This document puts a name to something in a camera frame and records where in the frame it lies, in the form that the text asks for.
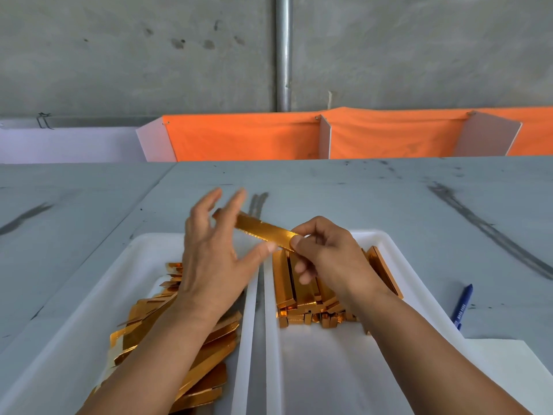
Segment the white plastic tray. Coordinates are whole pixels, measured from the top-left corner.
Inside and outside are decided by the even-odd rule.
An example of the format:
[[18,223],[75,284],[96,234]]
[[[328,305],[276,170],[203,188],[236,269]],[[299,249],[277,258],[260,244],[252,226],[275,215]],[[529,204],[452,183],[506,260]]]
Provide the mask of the white plastic tray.
[[[239,256],[255,240],[234,234]],[[0,401],[1,415],[73,415],[98,383],[109,349],[109,335],[128,317],[130,307],[178,262],[183,235],[149,233],[136,237],[110,266],[86,299]],[[237,350],[226,358],[228,382],[214,414],[245,413],[252,351],[257,275],[248,286]]]
[[[489,370],[454,327],[390,236],[382,231],[352,231],[367,250],[377,246],[404,300],[456,349],[485,373]],[[280,329],[271,259],[264,263],[267,355],[267,414],[412,414],[384,357],[361,324],[336,329],[319,324]]]

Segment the table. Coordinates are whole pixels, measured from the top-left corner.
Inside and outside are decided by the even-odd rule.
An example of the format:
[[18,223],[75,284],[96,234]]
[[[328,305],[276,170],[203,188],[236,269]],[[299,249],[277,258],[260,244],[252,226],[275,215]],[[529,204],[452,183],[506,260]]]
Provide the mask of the table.
[[[386,231],[446,313],[474,285],[466,337],[522,339],[553,371],[548,156],[12,166],[0,167],[0,186],[0,227],[55,204],[0,229],[0,337],[9,335],[0,396],[134,237],[182,232],[190,207],[215,186],[224,200],[240,186],[268,192],[262,219],[283,227],[324,215]],[[251,413],[264,410],[258,296]]]

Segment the person's right arm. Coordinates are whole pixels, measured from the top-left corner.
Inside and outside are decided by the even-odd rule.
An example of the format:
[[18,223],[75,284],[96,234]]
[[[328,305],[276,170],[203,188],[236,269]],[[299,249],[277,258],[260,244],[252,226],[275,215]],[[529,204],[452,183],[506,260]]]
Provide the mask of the person's right arm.
[[319,276],[360,318],[415,414],[530,414],[386,287],[349,231],[324,217],[293,231],[300,282]]

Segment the orange fabric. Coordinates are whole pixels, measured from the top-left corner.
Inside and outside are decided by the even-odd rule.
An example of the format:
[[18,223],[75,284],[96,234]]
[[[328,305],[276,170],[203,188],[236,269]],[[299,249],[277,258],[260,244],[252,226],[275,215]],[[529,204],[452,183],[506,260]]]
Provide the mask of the orange fabric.
[[177,161],[319,158],[316,112],[169,115]]
[[[332,159],[449,156],[472,109],[164,116],[177,161],[316,159],[319,121],[332,125]],[[484,108],[522,122],[509,155],[553,154],[553,107]]]

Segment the person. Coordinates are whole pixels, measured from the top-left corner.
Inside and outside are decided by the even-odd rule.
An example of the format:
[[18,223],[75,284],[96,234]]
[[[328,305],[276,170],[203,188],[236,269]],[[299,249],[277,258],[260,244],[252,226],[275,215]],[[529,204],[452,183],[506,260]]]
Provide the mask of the person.
[[[246,192],[235,193],[212,227],[221,195],[220,188],[206,194],[186,220],[183,282],[174,305],[78,415],[166,415],[205,338],[275,251],[275,244],[261,242],[236,258],[232,232]],[[415,414],[529,414],[391,293],[349,231],[324,217],[293,231],[300,282],[320,277],[360,318]]]

